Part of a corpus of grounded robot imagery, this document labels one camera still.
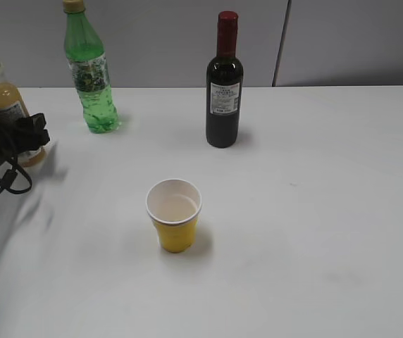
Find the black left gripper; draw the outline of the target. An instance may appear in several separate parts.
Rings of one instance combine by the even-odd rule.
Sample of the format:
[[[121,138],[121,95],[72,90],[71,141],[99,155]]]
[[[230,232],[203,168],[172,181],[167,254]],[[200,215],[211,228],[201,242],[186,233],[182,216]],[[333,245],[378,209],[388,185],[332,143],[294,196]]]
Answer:
[[[19,152],[35,151],[50,142],[43,113],[19,118],[16,121],[0,117],[0,166],[18,162]]]

